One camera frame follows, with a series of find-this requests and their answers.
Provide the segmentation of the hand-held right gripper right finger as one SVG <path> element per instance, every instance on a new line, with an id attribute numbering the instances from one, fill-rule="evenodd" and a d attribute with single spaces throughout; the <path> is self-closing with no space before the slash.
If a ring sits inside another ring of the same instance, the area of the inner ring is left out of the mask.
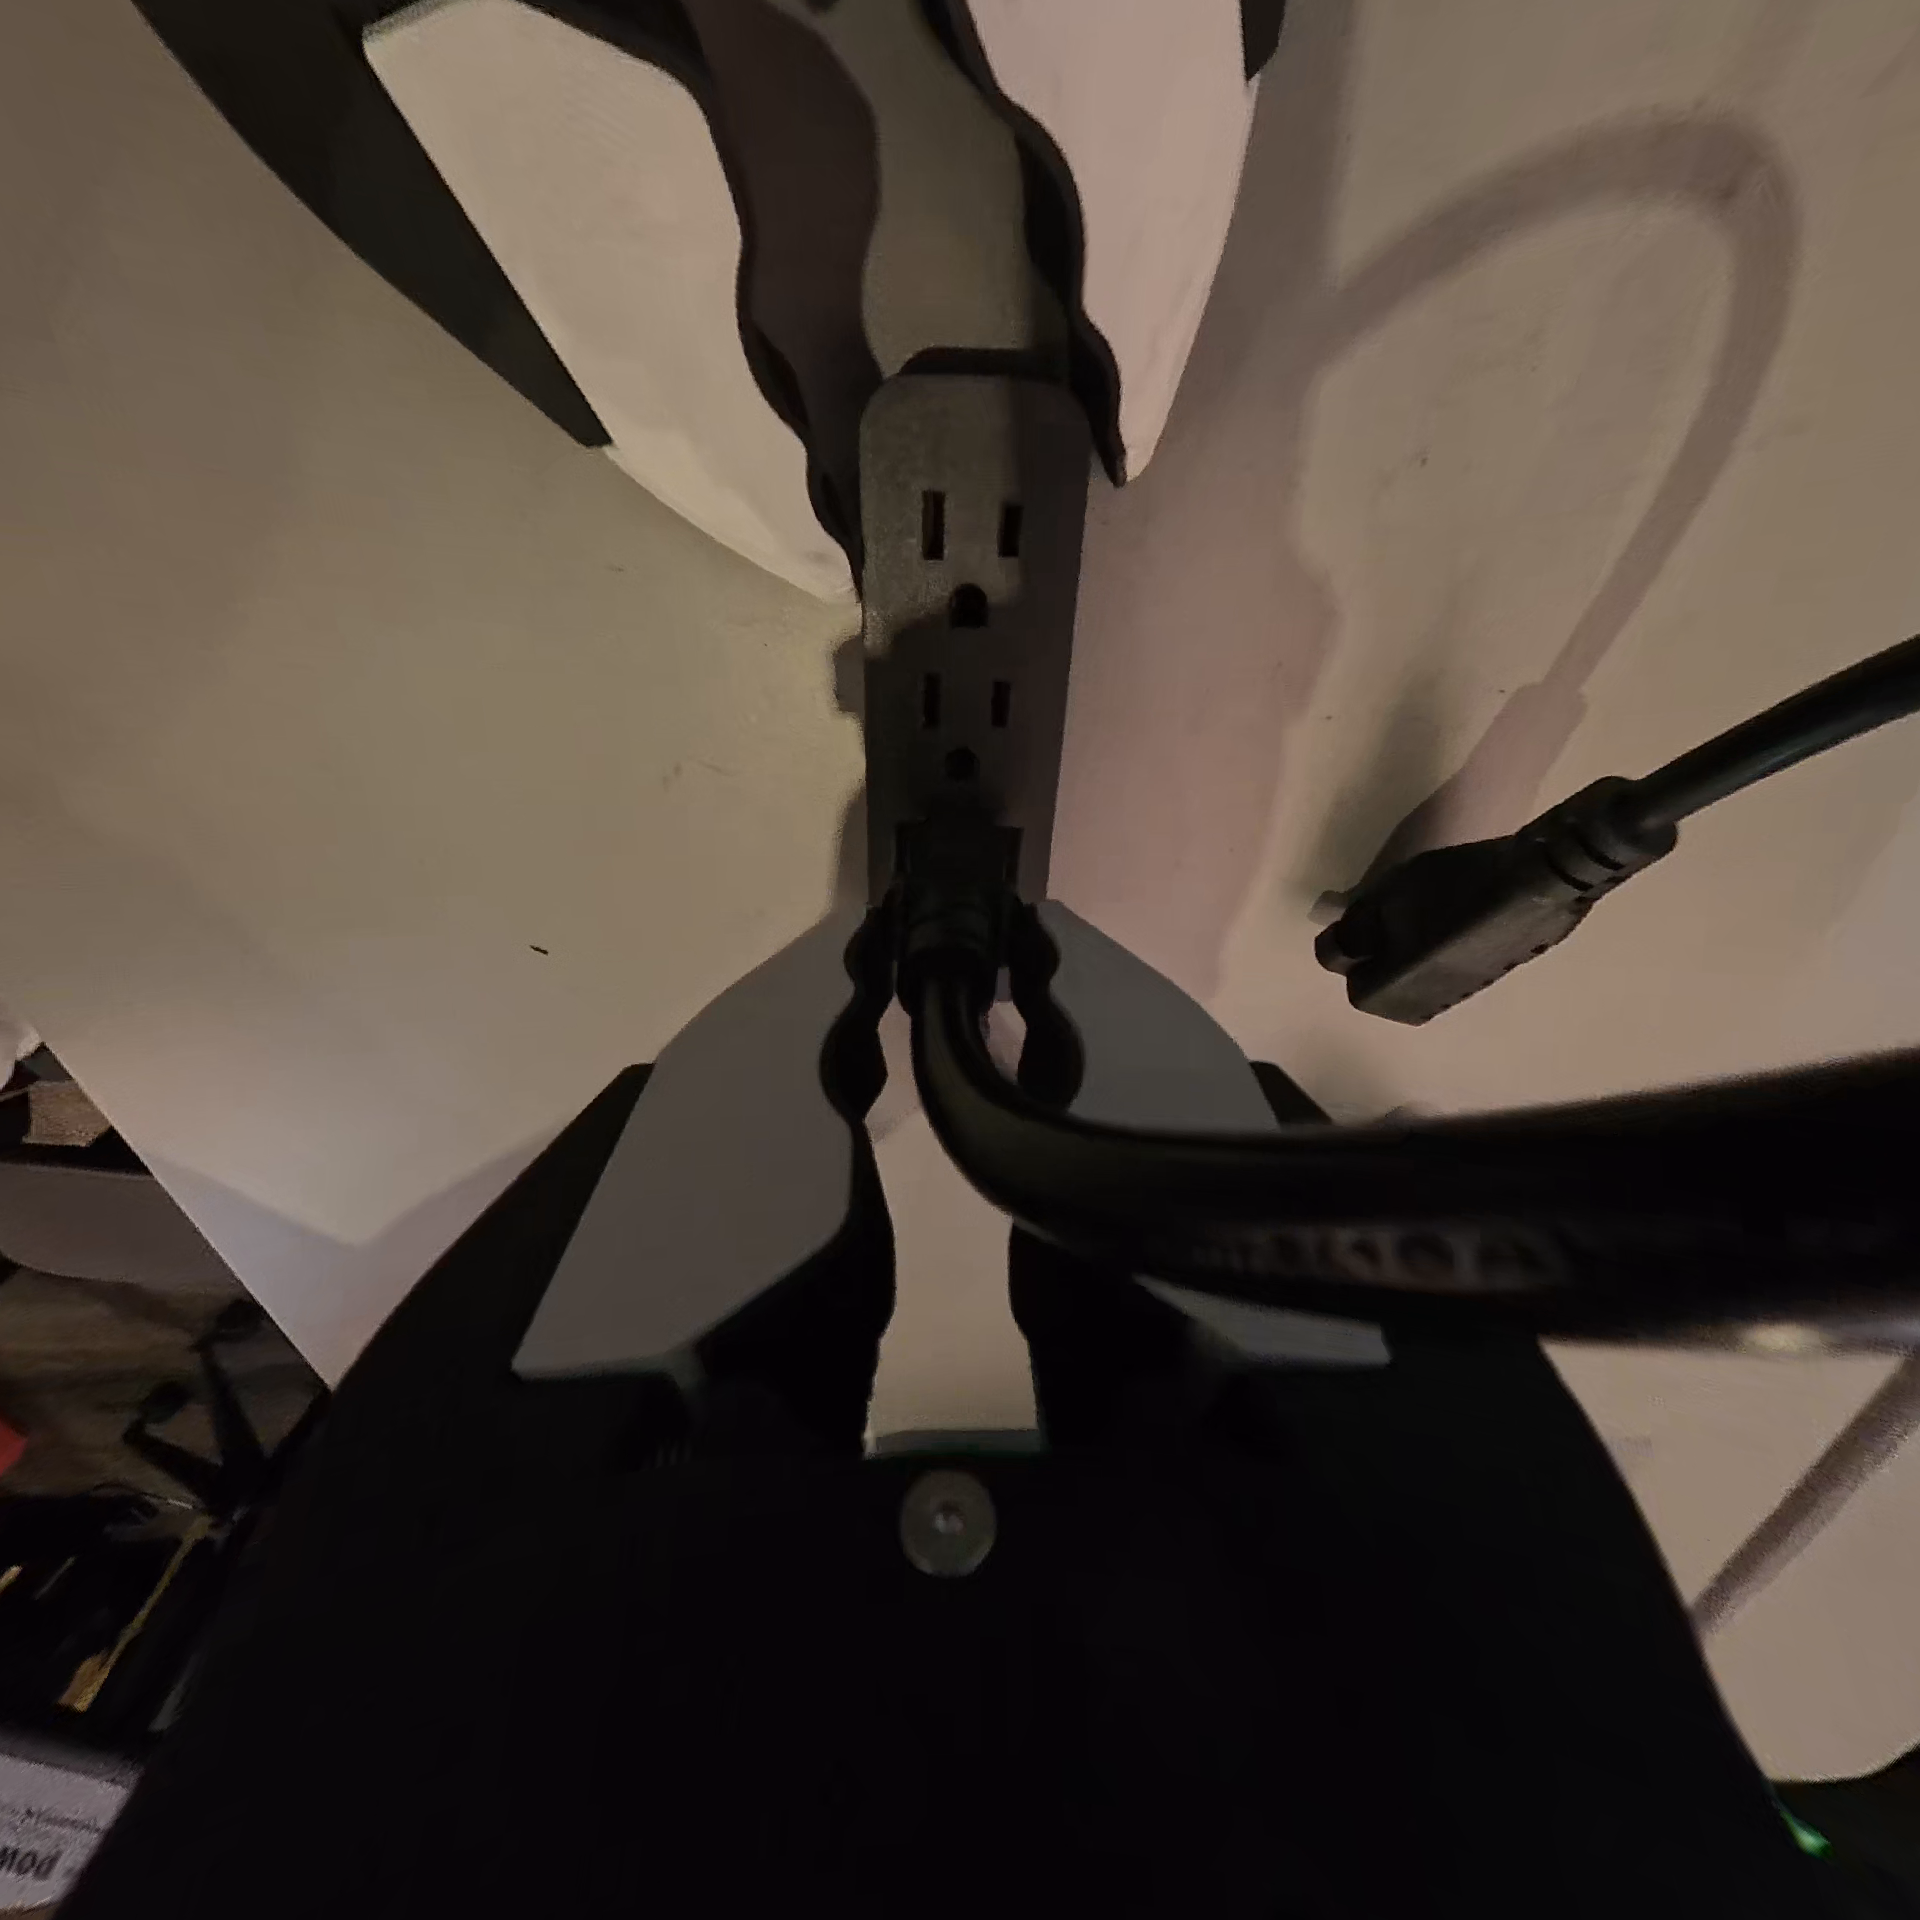
<path id="1" fill-rule="evenodd" d="M 1282 1069 L 1256 1063 L 1211 1013 L 1064 903 L 1040 903 L 1021 934 L 1015 998 L 1026 1040 L 1058 1016 L 1076 1044 L 1073 1089 L 1048 1089 L 1050 1069 L 1021 1078 L 1079 1119 L 1154 1133 L 1276 1133 L 1328 1116 Z M 1128 1305 L 1171 1311 L 1184 1340 L 1211 1359 L 1264 1368 L 1383 1368 L 1376 1325 L 1319 1311 L 1218 1301 L 1132 1276 Z"/>

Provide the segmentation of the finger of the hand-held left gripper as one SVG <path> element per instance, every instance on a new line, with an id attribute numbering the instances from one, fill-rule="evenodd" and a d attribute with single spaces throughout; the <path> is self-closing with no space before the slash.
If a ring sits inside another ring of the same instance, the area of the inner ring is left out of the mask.
<path id="1" fill-rule="evenodd" d="M 1225 251 L 1258 107 L 1236 3 L 962 5 L 981 87 L 1036 169 L 1029 240 L 1115 484 L 1138 478 Z"/>
<path id="2" fill-rule="evenodd" d="M 860 573 L 873 110 L 802 5 L 410 5 L 369 67 L 608 456 L 825 604 Z"/>

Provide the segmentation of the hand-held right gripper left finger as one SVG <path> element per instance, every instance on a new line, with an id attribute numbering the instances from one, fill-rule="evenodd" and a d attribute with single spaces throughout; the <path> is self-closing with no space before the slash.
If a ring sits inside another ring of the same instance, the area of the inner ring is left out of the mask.
<path id="1" fill-rule="evenodd" d="M 834 908 L 657 1056 L 522 1337 L 522 1380 L 673 1371 L 848 1225 L 889 943 Z"/>

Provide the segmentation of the black power strip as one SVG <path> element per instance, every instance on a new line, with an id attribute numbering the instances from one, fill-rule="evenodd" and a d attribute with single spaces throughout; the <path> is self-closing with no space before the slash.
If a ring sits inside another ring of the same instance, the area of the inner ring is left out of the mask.
<path id="1" fill-rule="evenodd" d="M 1050 896 L 1092 445 L 1076 399 L 991 371 L 906 371 L 857 429 L 866 899 L 907 828 L 972 808 Z"/>

